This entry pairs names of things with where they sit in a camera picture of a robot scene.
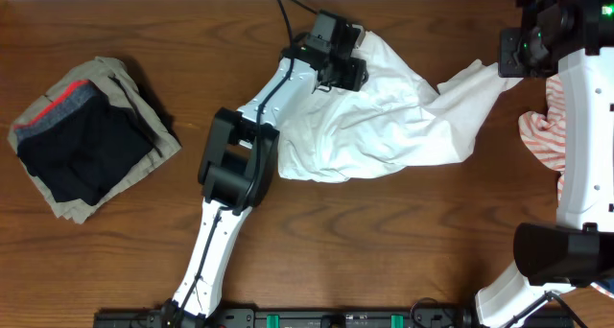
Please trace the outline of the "white t-shirt green logo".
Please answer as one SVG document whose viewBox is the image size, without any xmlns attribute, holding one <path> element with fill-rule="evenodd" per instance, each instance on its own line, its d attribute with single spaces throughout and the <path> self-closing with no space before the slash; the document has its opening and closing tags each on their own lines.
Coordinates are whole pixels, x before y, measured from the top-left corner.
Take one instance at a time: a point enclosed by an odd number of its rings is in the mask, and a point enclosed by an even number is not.
<svg viewBox="0 0 614 328">
<path fill-rule="evenodd" d="M 476 59 L 430 86 L 373 32 L 354 54 L 369 74 L 360 91 L 316 91 L 281 124 L 281 177 L 340 183 L 462 163 L 500 94 L 518 83 Z"/>
</svg>

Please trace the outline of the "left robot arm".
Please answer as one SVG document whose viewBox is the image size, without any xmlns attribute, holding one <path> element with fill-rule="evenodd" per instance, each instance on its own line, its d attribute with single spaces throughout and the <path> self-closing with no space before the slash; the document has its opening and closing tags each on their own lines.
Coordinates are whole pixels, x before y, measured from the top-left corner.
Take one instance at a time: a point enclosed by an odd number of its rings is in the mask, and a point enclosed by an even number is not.
<svg viewBox="0 0 614 328">
<path fill-rule="evenodd" d="M 202 327 L 214 314 L 239 231 L 270 187 L 280 125 L 317 90 L 362 87 L 366 63 L 352 53 L 365 35 L 358 24 L 318 12 L 311 31 L 291 36 L 275 74 L 253 99 L 217 111 L 198 172 L 201 227 L 184 278 L 163 306 L 162 326 Z"/>
</svg>

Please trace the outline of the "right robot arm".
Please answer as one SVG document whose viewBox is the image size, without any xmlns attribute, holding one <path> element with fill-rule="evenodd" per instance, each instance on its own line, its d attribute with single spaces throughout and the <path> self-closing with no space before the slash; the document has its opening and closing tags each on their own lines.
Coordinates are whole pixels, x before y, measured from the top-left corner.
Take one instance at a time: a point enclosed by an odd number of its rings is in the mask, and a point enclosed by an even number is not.
<svg viewBox="0 0 614 328">
<path fill-rule="evenodd" d="M 553 225 L 521 223 L 514 260 L 461 327 L 562 327 L 579 323 L 566 303 L 577 288 L 613 276 L 613 0 L 516 0 L 518 28 L 500 36 L 503 78 L 559 76 L 565 98 L 565 183 Z"/>
</svg>

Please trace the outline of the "pink white striped shirt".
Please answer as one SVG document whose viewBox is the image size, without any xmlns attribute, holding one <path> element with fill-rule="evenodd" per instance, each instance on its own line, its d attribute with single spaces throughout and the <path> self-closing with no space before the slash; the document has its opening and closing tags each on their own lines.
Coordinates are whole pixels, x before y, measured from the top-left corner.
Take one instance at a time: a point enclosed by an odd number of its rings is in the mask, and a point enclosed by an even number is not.
<svg viewBox="0 0 614 328">
<path fill-rule="evenodd" d="M 547 112 L 528 111 L 518 119 L 521 140 L 547 168 L 559 173 L 557 200 L 561 200 L 565 173 L 566 104 L 559 75 L 546 80 Z"/>
</svg>

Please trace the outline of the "folded khaki garment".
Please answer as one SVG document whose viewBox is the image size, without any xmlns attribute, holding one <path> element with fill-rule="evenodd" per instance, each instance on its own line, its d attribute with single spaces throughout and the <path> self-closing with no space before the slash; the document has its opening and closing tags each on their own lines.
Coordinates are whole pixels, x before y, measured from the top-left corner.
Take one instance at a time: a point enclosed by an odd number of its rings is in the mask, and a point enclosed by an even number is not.
<svg viewBox="0 0 614 328">
<path fill-rule="evenodd" d="M 11 124 L 8 141 L 54 215 L 84 223 L 180 151 L 119 59 L 71 69 Z"/>
</svg>

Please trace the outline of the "dark blue garment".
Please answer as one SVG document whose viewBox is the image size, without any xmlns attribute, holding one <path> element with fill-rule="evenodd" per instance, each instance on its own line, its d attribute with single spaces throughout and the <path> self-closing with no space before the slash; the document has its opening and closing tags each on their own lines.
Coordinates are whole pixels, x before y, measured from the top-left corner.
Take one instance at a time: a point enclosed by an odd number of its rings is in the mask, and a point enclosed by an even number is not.
<svg viewBox="0 0 614 328">
<path fill-rule="evenodd" d="M 598 292 L 610 298 L 614 298 L 614 280 L 613 279 L 596 281 L 596 282 L 593 282 L 591 286 Z"/>
</svg>

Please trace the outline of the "folded black garment red waistband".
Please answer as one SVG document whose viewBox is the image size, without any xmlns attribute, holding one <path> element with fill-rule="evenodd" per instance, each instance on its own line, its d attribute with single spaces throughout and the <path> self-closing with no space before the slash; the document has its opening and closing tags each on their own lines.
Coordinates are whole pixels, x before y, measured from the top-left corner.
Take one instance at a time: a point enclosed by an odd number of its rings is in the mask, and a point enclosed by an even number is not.
<svg viewBox="0 0 614 328">
<path fill-rule="evenodd" d="M 71 82 L 13 131 L 17 156 L 57 202 L 97 204 L 154 148 L 133 113 L 89 80 Z"/>
</svg>

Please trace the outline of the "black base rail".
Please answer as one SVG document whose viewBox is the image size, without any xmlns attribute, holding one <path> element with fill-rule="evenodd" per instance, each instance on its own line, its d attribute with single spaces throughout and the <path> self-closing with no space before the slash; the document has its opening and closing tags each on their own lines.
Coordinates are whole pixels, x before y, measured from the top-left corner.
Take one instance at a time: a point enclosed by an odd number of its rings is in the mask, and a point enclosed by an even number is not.
<svg viewBox="0 0 614 328">
<path fill-rule="evenodd" d="M 94 328 L 173 327 L 172 315 L 163 310 L 136 312 L 101 311 L 94 315 Z M 418 308 L 413 312 L 308 312 L 220 310 L 207 319 L 186 316 L 179 327 L 202 328 L 419 328 L 475 327 L 468 313 L 452 308 Z"/>
</svg>

